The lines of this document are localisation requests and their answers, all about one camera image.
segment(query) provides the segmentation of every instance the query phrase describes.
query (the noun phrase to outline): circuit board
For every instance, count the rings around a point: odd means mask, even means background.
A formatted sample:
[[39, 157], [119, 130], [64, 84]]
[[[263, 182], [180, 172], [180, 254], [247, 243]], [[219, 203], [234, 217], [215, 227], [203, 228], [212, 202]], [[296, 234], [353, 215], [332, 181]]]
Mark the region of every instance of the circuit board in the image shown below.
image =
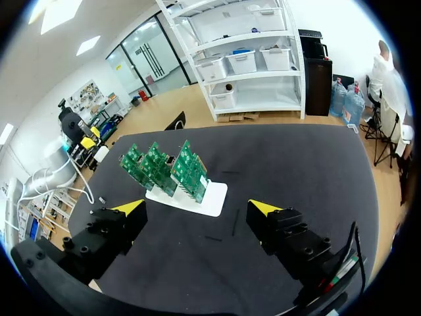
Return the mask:
[[153, 182], [147, 175], [139, 168], [141, 158], [144, 155], [137, 150], [137, 145], [129, 149], [127, 154], [120, 158], [120, 166], [128, 172], [128, 174], [136, 181], [138, 181], [147, 190], [151, 191], [153, 188]]
[[171, 177], [187, 192], [197, 203], [201, 203], [208, 186], [207, 169], [200, 157], [192, 153], [188, 140], [172, 166]]
[[173, 196], [177, 183], [171, 178], [171, 166], [174, 157], [158, 150], [158, 144], [153, 143], [151, 149], [141, 157], [139, 168], [153, 181], [162, 191]]

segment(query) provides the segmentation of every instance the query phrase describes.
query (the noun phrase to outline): white stand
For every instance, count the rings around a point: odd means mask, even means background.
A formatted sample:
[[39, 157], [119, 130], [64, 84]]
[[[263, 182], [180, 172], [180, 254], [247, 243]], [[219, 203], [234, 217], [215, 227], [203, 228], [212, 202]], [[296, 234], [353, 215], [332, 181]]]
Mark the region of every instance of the white stand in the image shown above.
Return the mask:
[[146, 198], [185, 211], [218, 217], [221, 214], [227, 191], [228, 186], [225, 183], [211, 182], [209, 180], [205, 196], [200, 204], [185, 193], [179, 186], [176, 188], [172, 197], [168, 196], [157, 186], [154, 186], [152, 191], [146, 191]]

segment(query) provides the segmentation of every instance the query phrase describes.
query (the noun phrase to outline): white lab coat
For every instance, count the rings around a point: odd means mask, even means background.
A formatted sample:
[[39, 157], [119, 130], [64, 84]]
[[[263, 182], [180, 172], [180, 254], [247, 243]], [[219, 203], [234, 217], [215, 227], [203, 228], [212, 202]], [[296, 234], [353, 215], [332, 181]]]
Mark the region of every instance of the white lab coat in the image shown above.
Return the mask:
[[399, 122], [393, 131], [391, 141], [398, 145], [396, 153], [402, 156], [405, 146], [413, 137], [412, 128], [403, 124], [406, 115], [412, 116], [412, 108], [407, 87], [401, 75], [393, 69], [385, 74], [382, 87], [380, 119], [382, 132], [386, 136], [392, 133], [396, 114], [399, 117]]
[[383, 86], [383, 80], [390, 70], [390, 63], [385, 61], [380, 54], [374, 56], [373, 70], [370, 75], [370, 85], [368, 86], [368, 92], [374, 101], [380, 101], [380, 90]]

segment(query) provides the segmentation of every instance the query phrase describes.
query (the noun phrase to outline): black table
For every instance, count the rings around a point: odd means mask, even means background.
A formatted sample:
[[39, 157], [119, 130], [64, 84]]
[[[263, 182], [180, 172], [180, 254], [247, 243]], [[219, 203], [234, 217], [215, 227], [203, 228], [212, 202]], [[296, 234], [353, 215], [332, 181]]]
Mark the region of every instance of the black table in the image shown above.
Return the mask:
[[[378, 238], [376, 190], [362, 142], [344, 126], [241, 125], [124, 136], [89, 181], [95, 205], [85, 196], [76, 204], [71, 234], [85, 227], [90, 209], [103, 206], [99, 196], [107, 207], [145, 197], [145, 189], [118, 165], [133, 143], [147, 151], [156, 141], [163, 152], [176, 155], [186, 139], [209, 178], [228, 185], [221, 216], [146, 200], [149, 222], [127, 256], [118, 256], [98, 280], [105, 294], [185, 313], [275, 315], [289, 309], [302, 286], [260, 247], [245, 222], [248, 199], [296, 208], [313, 231], [332, 239], [333, 252], [345, 245], [357, 221], [370, 276]], [[347, 293], [355, 297], [359, 288], [357, 274]]]

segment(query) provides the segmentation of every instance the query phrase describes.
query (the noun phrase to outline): ceiling light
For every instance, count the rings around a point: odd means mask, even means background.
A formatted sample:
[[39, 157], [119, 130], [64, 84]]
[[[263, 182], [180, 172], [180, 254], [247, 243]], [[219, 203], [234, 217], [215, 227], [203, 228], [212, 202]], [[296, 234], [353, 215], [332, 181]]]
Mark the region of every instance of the ceiling light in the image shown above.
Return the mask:
[[97, 43], [100, 37], [101, 35], [95, 36], [94, 38], [91, 38], [87, 41], [84, 41], [82, 44], [80, 44], [80, 47], [79, 47], [78, 52], [76, 53], [76, 56], [79, 56], [80, 54], [83, 54], [86, 51], [89, 51], [91, 48], [93, 48], [93, 46], [95, 46], [95, 44]]
[[155, 24], [156, 24], [156, 22], [148, 22], [148, 23], [142, 25], [137, 30], [140, 31], [140, 32], [143, 32], [144, 30], [147, 30], [148, 28], [150, 28], [151, 26], [154, 26]]
[[72, 20], [81, 2], [82, 0], [56, 0], [48, 4], [41, 27], [41, 35], [66, 21]]
[[3, 130], [0, 136], [0, 145], [4, 145], [6, 143], [7, 138], [9, 138], [9, 136], [11, 135], [12, 130], [13, 125], [7, 123], [5, 129]]
[[29, 23], [34, 23], [37, 18], [44, 12], [44, 10], [48, 7], [52, 0], [38, 0], [38, 2], [35, 4], [34, 8], [32, 9], [32, 14], [29, 19]]

